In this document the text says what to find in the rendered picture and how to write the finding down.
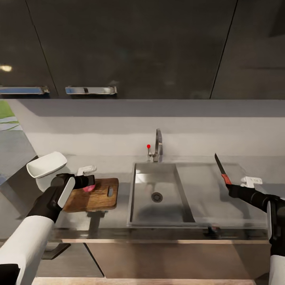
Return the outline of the cutting board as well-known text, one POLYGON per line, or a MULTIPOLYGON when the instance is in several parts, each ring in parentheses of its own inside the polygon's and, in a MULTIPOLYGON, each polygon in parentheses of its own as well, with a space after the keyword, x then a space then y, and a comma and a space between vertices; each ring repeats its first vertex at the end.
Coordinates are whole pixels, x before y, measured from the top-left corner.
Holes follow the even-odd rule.
POLYGON ((91 192, 85 192, 83 188, 73 189, 62 210, 113 208, 116 206, 118 184, 118 178, 95 179, 95 187, 91 192), (111 186, 113 186, 113 193, 108 197, 111 186))

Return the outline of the parer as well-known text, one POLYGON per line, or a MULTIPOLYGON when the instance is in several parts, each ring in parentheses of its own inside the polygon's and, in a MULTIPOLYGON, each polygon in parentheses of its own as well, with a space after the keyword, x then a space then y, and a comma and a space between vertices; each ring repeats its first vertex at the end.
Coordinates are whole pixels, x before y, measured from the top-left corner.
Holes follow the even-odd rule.
POLYGON ((222 167, 222 164, 220 163, 220 161, 219 161, 219 159, 218 159, 216 154, 215 154, 215 159, 216 159, 218 167, 219 167, 219 169, 221 171, 221 176, 224 178, 225 184, 231 184, 231 182, 230 182, 228 176, 226 175, 226 173, 225 173, 225 171, 224 171, 224 169, 222 167))

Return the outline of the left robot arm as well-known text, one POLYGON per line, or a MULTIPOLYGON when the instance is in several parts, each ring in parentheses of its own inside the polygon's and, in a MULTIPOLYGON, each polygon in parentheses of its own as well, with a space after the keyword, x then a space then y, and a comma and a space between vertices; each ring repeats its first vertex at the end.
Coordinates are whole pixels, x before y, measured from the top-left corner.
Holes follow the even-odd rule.
POLYGON ((0 285, 32 285, 53 227, 73 189, 95 185, 95 166, 81 167, 77 176, 58 174, 36 199, 14 234, 0 248, 0 285))

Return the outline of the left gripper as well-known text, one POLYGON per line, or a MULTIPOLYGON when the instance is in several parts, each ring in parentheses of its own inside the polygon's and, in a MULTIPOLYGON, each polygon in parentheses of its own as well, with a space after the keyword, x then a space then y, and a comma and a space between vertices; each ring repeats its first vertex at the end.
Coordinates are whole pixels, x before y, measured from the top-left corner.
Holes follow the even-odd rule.
POLYGON ((80 177, 82 180, 82 184, 79 187, 80 188, 85 188, 87 186, 95 185, 95 175, 89 175, 89 176, 77 176, 80 177))

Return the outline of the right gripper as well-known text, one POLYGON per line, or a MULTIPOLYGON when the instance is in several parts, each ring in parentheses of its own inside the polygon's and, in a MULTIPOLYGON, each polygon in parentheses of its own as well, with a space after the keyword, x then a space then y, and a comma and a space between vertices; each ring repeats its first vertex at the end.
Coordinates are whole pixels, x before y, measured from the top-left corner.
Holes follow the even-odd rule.
POLYGON ((229 196, 232 198, 240 198, 243 201, 252 204, 252 197, 255 193, 258 193, 255 188, 248 188, 245 186, 226 184, 226 187, 229 189, 229 196))

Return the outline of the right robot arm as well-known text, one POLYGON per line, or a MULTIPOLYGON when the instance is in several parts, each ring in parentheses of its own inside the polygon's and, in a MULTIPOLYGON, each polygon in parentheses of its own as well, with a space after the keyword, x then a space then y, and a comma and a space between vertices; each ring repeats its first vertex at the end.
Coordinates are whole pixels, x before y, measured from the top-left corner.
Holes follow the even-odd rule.
POLYGON ((270 249, 269 285, 285 285, 285 198, 263 194, 255 190, 255 184, 262 184, 258 177, 242 177, 245 184, 226 184, 229 196, 240 198, 267 213, 270 249))

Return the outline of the vidalia onion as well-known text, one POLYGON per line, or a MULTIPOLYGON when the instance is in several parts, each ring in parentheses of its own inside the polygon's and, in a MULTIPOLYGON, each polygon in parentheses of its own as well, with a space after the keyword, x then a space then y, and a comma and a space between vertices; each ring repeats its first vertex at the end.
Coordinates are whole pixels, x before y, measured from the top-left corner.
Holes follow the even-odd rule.
POLYGON ((95 185, 87 186, 87 187, 83 188, 83 191, 91 192, 92 190, 94 190, 94 187, 95 187, 95 185))

